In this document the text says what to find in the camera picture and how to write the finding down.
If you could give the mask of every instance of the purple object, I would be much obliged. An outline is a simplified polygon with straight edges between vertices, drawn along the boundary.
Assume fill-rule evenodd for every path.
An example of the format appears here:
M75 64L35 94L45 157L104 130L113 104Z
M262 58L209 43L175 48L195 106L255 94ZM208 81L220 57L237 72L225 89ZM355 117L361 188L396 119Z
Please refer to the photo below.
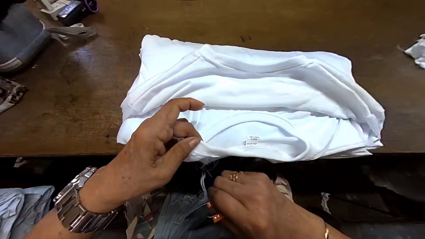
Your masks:
M85 5L87 6L87 8L93 12L93 13L97 13L97 11L99 11L99 7L97 6L97 1L96 0L84 0Z

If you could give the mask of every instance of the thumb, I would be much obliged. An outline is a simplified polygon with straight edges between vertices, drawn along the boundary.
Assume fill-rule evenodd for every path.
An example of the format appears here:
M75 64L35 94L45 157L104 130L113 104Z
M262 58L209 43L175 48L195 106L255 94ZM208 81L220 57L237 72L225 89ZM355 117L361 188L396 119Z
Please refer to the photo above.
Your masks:
M188 137L180 140L170 148L160 159L156 161L156 166L162 169L171 170L173 173L181 165L194 148L201 142L198 137Z

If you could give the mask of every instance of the skin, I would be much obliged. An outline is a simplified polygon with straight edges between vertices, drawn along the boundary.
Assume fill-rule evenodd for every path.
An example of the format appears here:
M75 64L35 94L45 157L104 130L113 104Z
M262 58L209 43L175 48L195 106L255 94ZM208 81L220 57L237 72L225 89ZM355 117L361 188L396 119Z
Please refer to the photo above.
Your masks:
M167 102L154 116L145 120L128 144L107 166L100 168L81 189L81 203L93 212L108 212L128 199L167 184L183 160L201 141L201 136L179 112L202 109L192 98ZM174 144L172 138L184 138ZM223 222L240 238L323 239L325 225L318 216L306 211L280 193L265 174L244 172L236 182L223 171L208 196ZM25 239L85 239L93 233L71 233L50 211ZM328 226L330 239L348 239Z

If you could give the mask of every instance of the wrist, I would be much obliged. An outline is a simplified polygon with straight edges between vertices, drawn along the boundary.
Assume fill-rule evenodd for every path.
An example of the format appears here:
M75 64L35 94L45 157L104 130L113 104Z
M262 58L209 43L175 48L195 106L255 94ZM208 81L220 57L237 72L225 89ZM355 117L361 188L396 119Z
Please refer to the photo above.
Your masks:
M296 215L292 216L290 221L286 221L285 223L289 223L289 231L283 232L284 234L289 233L289 238L294 239L324 239L325 238L325 223L324 221L317 215L307 211L301 206L291 202L289 200L286 201L288 206L283 208L282 213Z
M96 213L110 212L125 202L114 193L110 186L107 167L99 168L79 191L81 204Z

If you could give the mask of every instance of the metal watch band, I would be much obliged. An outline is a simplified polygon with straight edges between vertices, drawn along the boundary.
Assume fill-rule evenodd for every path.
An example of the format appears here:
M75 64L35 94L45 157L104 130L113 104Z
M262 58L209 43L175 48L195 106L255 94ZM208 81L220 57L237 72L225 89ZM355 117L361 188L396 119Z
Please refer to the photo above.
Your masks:
M53 199L59 220L70 232L83 233L105 229L122 209L121 206L108 213L94 213L81 204L78 192L96 170L95 167L87 167Z

